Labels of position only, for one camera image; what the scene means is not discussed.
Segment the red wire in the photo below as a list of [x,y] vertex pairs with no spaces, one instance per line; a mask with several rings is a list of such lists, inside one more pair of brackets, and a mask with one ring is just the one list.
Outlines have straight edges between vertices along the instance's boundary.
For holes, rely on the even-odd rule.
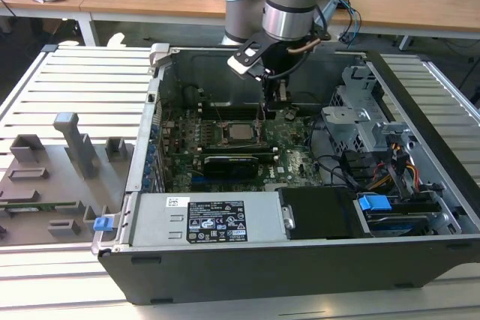
[[378,170],[380,169],[381,166],[384,166],[384,165],[385,165],[385,163],[380,163],[376,166],[375,170],[373,171],[373,176],[374,176],[373,179],[374,180],[377,178],[376,176],[377,176]]

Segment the slotted aluminum surface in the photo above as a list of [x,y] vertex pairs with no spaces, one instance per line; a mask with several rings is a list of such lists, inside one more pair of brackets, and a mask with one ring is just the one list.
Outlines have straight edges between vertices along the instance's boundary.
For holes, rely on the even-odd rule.
[[[416,55],[383,55],[436,131],[480,185],[480,114],[431,62]],[[402,116],[389,96],[383,98],[393,116]]]
[[93,143],[123,136],[135,143],[152,78],[149,49],[60,46],[41,53],[16,100],[0,120],[0,176],[10,165],[18,134],[37,134],[45,145],[66,144],[52,126],[59,112],[77,112],[79,130]]
[[[42,55],[35,61],[19,82],[19,85],[0,106],[2,152],[8,153],[15,130],[27,130],[38,133],[45,143],[62,142],[52,138],[50,125],[53,115],[58,111],[75,111],[80,113],[81,127],[90,134],[95,134],[94,141],[102,142],[111,132],[133,134],[129,141],[135,141],[135,132],[131,128],[138,125],[142,111],[142,101],[120,102],[115,94],[125,94],[122,84],[147,84],[149,77],[138,74],[138,65],[127,60],[147,59],[147,49],[101,49],[85,47],[60,47],[55,54]],[[65,59],[76,59],[69,63]],[[111,60],[120,58],[124,73],[91,73],[88,76],[82,69],[80,73],[68,73],[73,68],[57,69],[48,73],[44,65],[69,64],[78,65],[85,60],[86,67],[111,64]],[[26,101],[28,93],[49,83],[44,91],[44,101]],[[73,83],[73,88],[66,84]],[[108,94],[104,101],[88,102],[83,97],[87,91],[74,97],[73,102],[52,101],[51,94],[56,91],[74,93],[81,84],[98,84],[93,92]],[[105,84],[111,84],[106,91]],[[9,161],[10,155],[2,156],[3,162]],[[22,251],[0,249],[0,319],[27,319],[32,315],[39,319],[458,319],[473,320],[480,317],[480,264],[461,265],[442,275],[423,289],[397,290],[389,292],[359,292],[347,294],[314,295],[293,298],[256,299],[247,301],[219,301],[201,304],[165,304],[151,307],[135,307],[125,301],[123,293],[97,259],[89,252],[89,244],[52,245],[26,247]],[[235,285],[235,269],[219,273],[212,281],[230,281]]]

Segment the blue tab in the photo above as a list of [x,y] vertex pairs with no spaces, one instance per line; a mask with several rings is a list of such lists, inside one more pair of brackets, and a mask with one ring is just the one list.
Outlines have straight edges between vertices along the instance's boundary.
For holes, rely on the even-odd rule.
[[385,195],[365,194],[358,200],[360,208],[365,210],[391,210],[389,199]]
[[111,217],[98,217],[93,223],[96,232],[111,232],[113,230],[113,219]]

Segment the power supply label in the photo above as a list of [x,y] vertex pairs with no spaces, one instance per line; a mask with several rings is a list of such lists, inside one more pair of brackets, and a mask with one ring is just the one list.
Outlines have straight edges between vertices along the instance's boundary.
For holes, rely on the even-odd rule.
[[247,241],[243,202],[189,202],[187,240],[191,244]]

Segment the metal bracket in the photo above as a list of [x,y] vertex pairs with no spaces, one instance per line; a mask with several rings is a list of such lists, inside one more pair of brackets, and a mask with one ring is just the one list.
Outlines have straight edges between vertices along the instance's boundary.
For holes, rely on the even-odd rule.
[[293,211],[290,205],[282,206],[282,217],[285,229],[293,230],[295,228],[295,219],[293,217]]
[[335,125],[350,125],[370,120],[367,112],[363,109],[354,109],[348,106],[327,106],[322,109],[322,114],[325,121]]
[[372,134],[375,138],[375,146],[386,146],[386,135],[409,133],[408,125],[403,122],[376,123],[373,126]]
[[150,48],[150,55],[148,57],[150,60],[150,66],[153,68],[161,67],[162,65],[171,62],[172,59],[170,56],[173,53],[176,53],[176,51],[173,51],[168,43],[153,44]]

